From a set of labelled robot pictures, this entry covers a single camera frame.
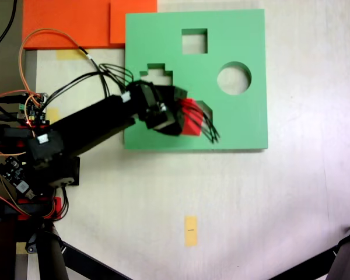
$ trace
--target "orange foam board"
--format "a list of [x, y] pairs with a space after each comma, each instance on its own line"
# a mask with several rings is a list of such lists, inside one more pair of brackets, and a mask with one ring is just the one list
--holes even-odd
[[127, 13], [156, 13], [157, 0], [111, 0], [110, 2], [110, 44], [124, 47], [125, 21]]
[[[23, 0], [22, 39], [40, 28], [68, 33], [84, 48], [124, 47], [125, 14], [156, 12], [157, 0]], [[62, 35], [34, 35], [28, 50], [76, 48]]]
[[[22, 39], [40, 28], [55, 28], [82, 47], [109, 47], [110, 0], [24, 0]], [[75, 45], [55, 33], [34, 35], [26, 49], [67, 49]]]

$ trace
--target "green foam board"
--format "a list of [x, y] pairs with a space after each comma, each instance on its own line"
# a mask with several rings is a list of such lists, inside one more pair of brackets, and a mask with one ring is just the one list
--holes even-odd
[[[151, 65], [164, 64], [173, 85], [204, 101], [213, 112], [220, 141], [206, 137], [167, 136], [138, 122], [125, 130], [125, 149], [267, 149], [267, 101], [263, 10], [136, 13], [126, 15], [125, 64], [135, 78]], [[207, 32], [207, 53], [183, 54], [182, 34]], [[221, 69], [237, 64], [251, 75], [239, 95], [220, 89]]]

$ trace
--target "white table surface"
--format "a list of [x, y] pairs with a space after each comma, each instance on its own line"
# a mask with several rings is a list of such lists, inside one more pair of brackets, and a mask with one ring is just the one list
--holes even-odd
[[[116, 135], [82, 155], [61, 237], [134, 280], [264, 280], [338, 243], [350, 226], [350, 0], [158, 5], [265, 9], [269, 148], [137, 152]], [[124, 50], [91, 53], [124, 65]], [[39, 51], [36, 90], [92, 70]], [[102, 96], [93, 78], [52, 107], [64, 117]], [[195, 247], [184, 246], [186, 215], [198, 217]]]

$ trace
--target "yellow tape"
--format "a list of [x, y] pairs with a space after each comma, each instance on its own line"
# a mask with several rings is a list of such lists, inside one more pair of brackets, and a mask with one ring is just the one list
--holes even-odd
[[185, 246], [192, 247], [197, 245], [197, 217], [185, 216]]
[[57, 60], [85, 60], [86, 55], [81, 50], [56, 50]]
[[25, 249], [26, 247], [26, 242], [17, 242], [16, 244], [16, 254], [17, 255], [26, 255], [27, 254], [27, 251]]
[[50, 124], [55, 123], [60, 120], [60, 111], [57, 108], [47, 108], [47, 113], [45, 118], [50, 122]]

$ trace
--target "black tripod leg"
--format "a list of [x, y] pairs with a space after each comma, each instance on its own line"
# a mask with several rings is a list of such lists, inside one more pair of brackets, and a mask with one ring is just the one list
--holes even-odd
[[36, 249], [41, 280], [69, 280], [59, 240], [53, 234], [40, 234]]
[[326, 280], [350, 280], [350, 241], [339, 248]]
[[90, 280], [132, 280], [65, 242], [64, 260], [68, 268]]
[[316, 280], [328, 273], [337, 250], [337, 246], [334, 246], [270, 280]]

